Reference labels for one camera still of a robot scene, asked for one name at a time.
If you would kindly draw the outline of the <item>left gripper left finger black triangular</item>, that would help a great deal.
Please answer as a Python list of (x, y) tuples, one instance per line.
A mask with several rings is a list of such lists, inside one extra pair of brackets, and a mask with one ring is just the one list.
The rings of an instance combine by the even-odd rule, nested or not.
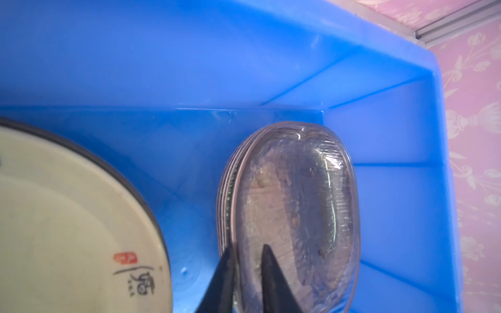
[(206, 293), (195, 313), (231, 313), (236, 262), (232, 245), (220, 258)]

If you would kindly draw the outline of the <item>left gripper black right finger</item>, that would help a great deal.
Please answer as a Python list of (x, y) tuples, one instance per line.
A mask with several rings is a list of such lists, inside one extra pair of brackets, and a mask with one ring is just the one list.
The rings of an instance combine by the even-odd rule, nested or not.
[(265, 313), (302, 313), (269, 245), (262, 249), (261, 274)]

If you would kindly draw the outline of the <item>clear glass plate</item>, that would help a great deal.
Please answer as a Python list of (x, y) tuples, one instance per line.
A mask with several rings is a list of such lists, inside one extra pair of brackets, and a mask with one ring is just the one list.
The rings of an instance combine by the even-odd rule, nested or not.
[(217, 195), (217, 238), (219, 246), (219, 256), (222, 257), (225, 249), (231, 244), (231, 206), (232, 194), (234, 191), (236, 176), (241, 166), (242, 159), (247, 153), (249, 147), (262, 133), (269, 129), (271, 125), (267, 125), (250, 136), (246, 137), (243, 142), (236, 148), (229, 158), (223, 175), (221, 177)]

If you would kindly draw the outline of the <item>brown tinted glass plate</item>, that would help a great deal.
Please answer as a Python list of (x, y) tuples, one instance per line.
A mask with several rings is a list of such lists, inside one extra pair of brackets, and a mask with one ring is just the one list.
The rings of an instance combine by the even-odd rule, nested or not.
[(349, 310), (360, 272), (359, 202), (351, 157), (332, 130), (271, 124), (242, 159), (231, 218), (236, 312), (263, 311), (264, 245), (302, 311)]

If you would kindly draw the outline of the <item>cream plate with black patch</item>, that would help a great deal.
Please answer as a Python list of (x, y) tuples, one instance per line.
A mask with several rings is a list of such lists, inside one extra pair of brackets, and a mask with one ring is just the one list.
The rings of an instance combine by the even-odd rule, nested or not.
[(89, 151), (1, 119), (1, 311), (172, 312), (164, 237)]

